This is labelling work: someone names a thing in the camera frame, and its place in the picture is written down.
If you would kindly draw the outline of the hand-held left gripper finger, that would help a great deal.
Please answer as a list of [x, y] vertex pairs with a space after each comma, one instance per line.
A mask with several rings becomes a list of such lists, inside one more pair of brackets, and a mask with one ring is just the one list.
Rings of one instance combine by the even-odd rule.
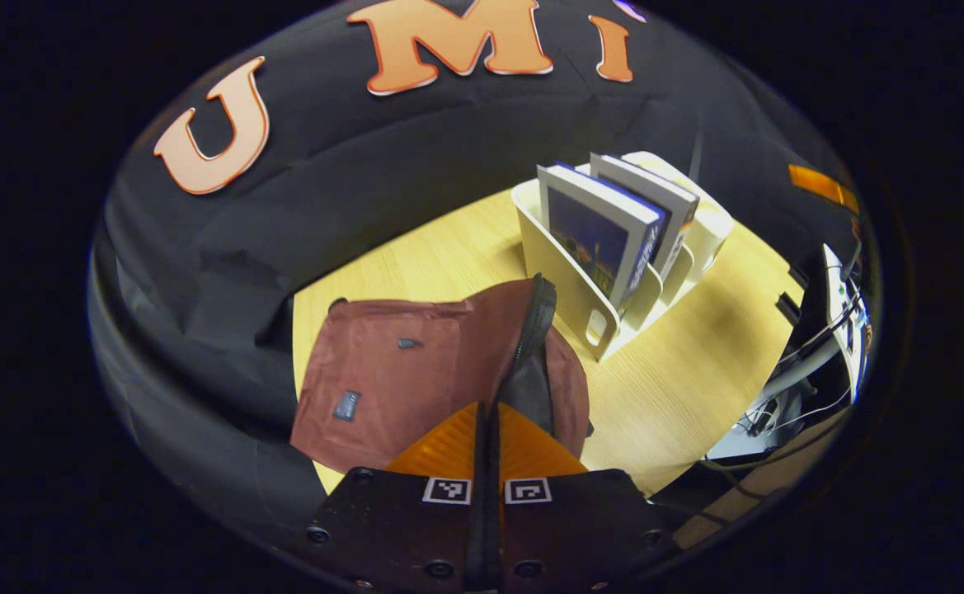
[[487, 409], [470, 403], [386, 469], [347, 471], [299, 557], [349, 592], [466, 592], [486, 572]]
[[488, 568], [500, 592], [635, 592], [674, 555], [669, 524], [621, 469], [590, 471], [520, 411], [498, 405]]

